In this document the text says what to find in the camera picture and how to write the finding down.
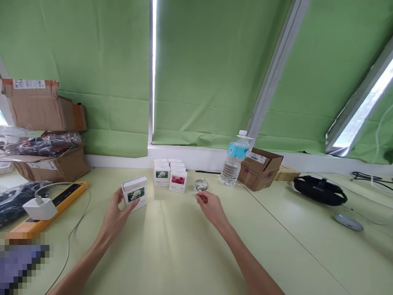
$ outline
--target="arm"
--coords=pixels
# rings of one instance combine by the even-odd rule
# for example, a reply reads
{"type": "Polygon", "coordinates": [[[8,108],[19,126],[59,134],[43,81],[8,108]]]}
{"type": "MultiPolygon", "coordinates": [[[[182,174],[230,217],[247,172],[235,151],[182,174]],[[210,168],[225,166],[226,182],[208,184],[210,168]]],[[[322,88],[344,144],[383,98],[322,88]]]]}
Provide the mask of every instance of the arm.
{"type": "Polygon", "coordinates": [[[56,285],[48,295],[78,295],[82,290],[101,260],[109,246],[119,235],[124,227],[128,215],[138,204],[139,199],[131,202],[131,204],[123,211],[118,207],[123,200],[123,191],[118,189],[112,196],[111,203],[105,214],[104,221],[91,248],[87,251],[80,262],[56,285]]]}
{"type": "Polygon", "coordinates": [[[216,227],[228,244],[251,294],[283,295],[284,292],[247,249],[229,223],[220,198],[207,191],[197,193],[195,197],[207,219],[216,227]]]}

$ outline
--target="yellow power strip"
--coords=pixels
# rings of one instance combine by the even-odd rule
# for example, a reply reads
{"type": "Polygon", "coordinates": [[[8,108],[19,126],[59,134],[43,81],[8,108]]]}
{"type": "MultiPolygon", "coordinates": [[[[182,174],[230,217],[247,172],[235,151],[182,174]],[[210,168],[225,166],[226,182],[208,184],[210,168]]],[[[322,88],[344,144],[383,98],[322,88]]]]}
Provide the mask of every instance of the yellow power strip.
{"type": "Polygon", "coordinates": [[[36,233],[42,232],[52,221],[54,221],[73,201],[76,200],[87,188],[87,182],[77,182],[71,184],[62,193],[55,197],[52,201],[57,208],[57,214],[50,220],[32,220],[26,219],[13,230],[8,233],[8,239],[33,239],[36,233]]]}

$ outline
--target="hand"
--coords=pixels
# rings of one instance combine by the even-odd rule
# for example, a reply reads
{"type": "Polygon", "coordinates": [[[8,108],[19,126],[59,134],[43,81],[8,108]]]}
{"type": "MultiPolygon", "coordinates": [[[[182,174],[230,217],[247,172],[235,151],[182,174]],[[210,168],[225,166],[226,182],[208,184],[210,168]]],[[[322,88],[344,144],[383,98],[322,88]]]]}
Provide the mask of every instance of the hand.
{"type": "Polygon", "coordinates": [[[109,247],[117,238],[120,231],[126,224],[128,215],[139,203],[139,199],[133,200],[126,209],[120,210],[119,203],[123,200],[123,190],[119,188],[112,196],[108,210],[105,213],[104,221],[98,233],[96,243],[109,247]]]}
{"type": "Polygon", "coordinates": [[[197,193],[195,197],[206,218],[219,231],[229,224],[218,196],[208,191],[202,191],[197,193]]]}

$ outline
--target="blue bottle label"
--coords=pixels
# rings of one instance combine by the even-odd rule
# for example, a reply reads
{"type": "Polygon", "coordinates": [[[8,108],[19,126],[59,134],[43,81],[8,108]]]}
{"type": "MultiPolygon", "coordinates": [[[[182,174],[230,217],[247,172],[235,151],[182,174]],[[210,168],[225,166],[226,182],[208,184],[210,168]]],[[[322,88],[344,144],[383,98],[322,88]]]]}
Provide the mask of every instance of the blue bottle label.
{"type": "Polygon", "coordinates": [[[234,143],[230,143],[228,147],[228,155],[238,159],[244,159],[246,157],[247,151],[248,148],[237,147],[234,143]]]}

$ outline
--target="flower image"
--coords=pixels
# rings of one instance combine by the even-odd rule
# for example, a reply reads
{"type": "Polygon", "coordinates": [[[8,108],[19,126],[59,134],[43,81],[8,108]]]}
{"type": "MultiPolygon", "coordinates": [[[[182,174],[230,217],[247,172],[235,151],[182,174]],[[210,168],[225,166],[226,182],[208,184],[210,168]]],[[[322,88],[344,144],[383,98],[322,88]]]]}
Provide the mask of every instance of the flower image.
{"type": "Polygon", "coordinates": [[[127,194],[128,201],[131,202],[132,200],[138,199],[139,197],[143,197],[145,195],[145,188],[140,188],[136,191],[130,192],[127,194]]]}
{"type": "Polygon", "coordinates": [[[184,184],[184,177],[172,176],[172,182],[177,184],[184,184]]]}
{"type": "Polygon", "coordinates": [[[167,171],[156,171],[156,178],[168,178],[167,171]]]}

